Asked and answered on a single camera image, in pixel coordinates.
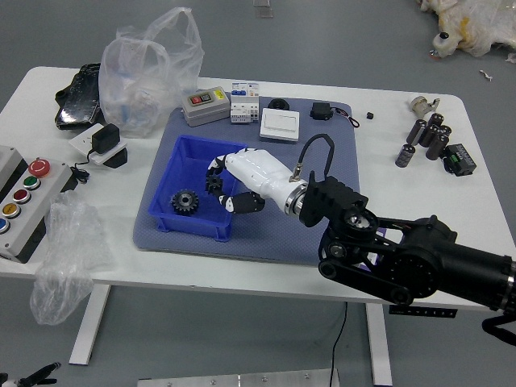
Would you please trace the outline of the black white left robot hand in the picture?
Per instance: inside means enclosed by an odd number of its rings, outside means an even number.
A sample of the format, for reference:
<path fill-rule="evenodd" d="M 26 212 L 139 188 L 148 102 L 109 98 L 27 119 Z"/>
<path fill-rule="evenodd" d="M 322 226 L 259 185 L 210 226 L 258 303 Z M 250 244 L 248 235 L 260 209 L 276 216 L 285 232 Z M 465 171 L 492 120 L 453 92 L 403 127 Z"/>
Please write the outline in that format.
<path fill-rule="evenodd" d="M 59 369 L 61 366 L 60 362 L 55 362 L 47 366 L 42 367 L 40 370 L 32 373 L 28 377 L 20 379 L 10 379 L 8 374 L 5 372 L 1 373 L 1 386 L 26 386 L 32 387 L 37 385 L 53 385 L 57 383 L 56 378 L 49 378 L 50 374 Z"/>

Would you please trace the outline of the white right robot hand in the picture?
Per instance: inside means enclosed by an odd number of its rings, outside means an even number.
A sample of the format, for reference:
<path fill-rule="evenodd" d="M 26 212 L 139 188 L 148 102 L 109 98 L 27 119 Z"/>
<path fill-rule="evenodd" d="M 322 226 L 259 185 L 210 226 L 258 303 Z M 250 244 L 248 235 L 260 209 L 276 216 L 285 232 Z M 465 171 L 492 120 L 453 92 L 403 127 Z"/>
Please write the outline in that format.
<path fill-rule="evenodd" d="M 233 214 L 259 212 L 270 198 L 285 214 L 298 216 L 308 186 L 300 178 L 301 170 L 301 164 L 289 169 L 264 149 L 244 148 L 212 160 L 206 172 L 206 191 Z M 223 171 L 228 171 L 249 191 L 233 196 L 225 194 L 220 177 Z"/>

